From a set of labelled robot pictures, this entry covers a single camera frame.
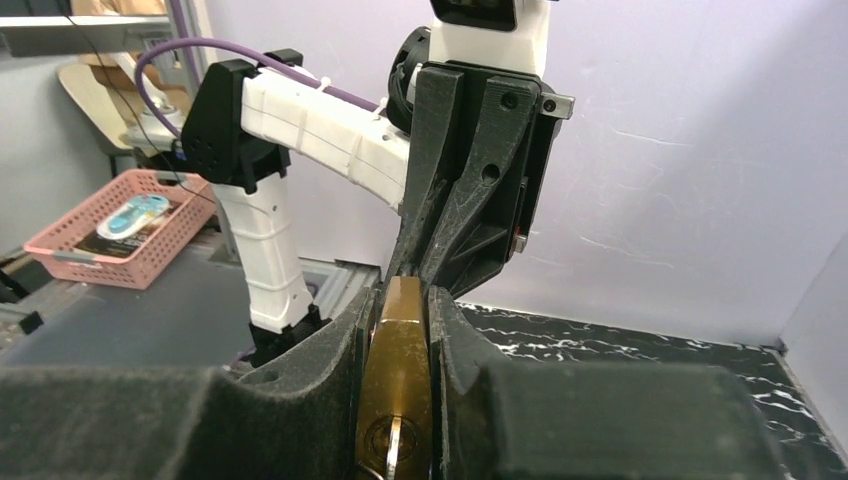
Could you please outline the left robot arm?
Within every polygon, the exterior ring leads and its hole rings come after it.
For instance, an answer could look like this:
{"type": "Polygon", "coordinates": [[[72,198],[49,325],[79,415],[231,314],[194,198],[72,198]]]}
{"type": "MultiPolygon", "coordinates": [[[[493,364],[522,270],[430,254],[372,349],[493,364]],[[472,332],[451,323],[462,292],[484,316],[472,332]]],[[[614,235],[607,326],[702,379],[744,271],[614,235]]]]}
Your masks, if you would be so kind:
{"type": "Polygon", "coordinates": [[[292,152],[380,197],[401,218],[388,272],[464,295],[498,275],[532,225],[551,146],[573,112],[536,73],[436,60],[414,30],[385,106],[302,72],[295,50],[213,64],[180,145],[229,220],[249,286],[253,366],[323,324],[285,206],[292,152]]]}

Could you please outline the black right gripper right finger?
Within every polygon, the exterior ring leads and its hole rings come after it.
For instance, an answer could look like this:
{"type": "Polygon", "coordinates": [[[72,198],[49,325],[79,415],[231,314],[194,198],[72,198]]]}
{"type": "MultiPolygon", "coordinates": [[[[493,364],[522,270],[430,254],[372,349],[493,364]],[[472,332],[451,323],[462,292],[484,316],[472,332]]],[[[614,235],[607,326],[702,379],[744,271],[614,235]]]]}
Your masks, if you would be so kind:
{"type": "Polygon", "coordinates": [[[451,294],[427,294],[436,479],[781,479],[777,440],[730,371],[513,360],[451,294]]]}

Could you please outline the keys of large padlock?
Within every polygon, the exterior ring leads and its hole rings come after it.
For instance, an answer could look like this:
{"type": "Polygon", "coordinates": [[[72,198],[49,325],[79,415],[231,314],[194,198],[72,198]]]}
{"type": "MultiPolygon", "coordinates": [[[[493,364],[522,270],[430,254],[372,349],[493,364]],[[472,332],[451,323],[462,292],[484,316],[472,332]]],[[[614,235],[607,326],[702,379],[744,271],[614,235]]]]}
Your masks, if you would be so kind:
{"type": "Polygon", "coordinates": [[[388,422],[376,426],[373,437],[377,440],[375,460],[371,464],[361,460],[357,467],[369,479],[395,479],[402,446],[403,419],[392,416],[388,422]]]}

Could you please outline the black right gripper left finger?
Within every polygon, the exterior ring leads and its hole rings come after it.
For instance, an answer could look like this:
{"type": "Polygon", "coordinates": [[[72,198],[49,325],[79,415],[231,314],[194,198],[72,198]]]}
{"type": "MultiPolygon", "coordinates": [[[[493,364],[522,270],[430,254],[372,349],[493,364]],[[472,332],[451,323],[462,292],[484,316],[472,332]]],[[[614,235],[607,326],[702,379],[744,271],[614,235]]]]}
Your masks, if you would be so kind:
{"type": "Polygon", "coordinates": [[[375,292],[243,376],[210,368],[6,368],[5,479],[352,479],[375,292]]]}

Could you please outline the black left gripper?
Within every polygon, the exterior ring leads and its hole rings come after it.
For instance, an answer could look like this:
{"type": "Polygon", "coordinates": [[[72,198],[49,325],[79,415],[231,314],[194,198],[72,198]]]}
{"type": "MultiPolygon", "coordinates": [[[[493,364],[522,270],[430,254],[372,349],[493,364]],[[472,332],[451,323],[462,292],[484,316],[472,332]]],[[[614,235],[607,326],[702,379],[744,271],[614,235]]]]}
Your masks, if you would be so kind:
{"type": "Polygon", "coordinates": [[[535,75],[431,62],[429,40],[414,30],[389,74],[388,117],[409,156],[386,277],[461,296],[500,273],[529,233],[564,98],[535,75]]]}

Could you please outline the large long-shackle brass padlock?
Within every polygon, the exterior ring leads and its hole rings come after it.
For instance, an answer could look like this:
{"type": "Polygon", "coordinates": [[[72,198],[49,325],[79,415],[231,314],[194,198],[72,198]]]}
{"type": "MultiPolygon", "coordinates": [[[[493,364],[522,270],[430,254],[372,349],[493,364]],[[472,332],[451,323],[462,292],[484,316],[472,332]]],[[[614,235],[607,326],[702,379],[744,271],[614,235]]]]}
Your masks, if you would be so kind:
{"type": "Polygon", "coordinates": [[[393,277],[371,338],[360,391],[355,441],[358,464],[375,460],[376,426],[403,419],[395,479],[428,479],[433,449],[433,393],[427,314],[421,280],[393,277]]]}

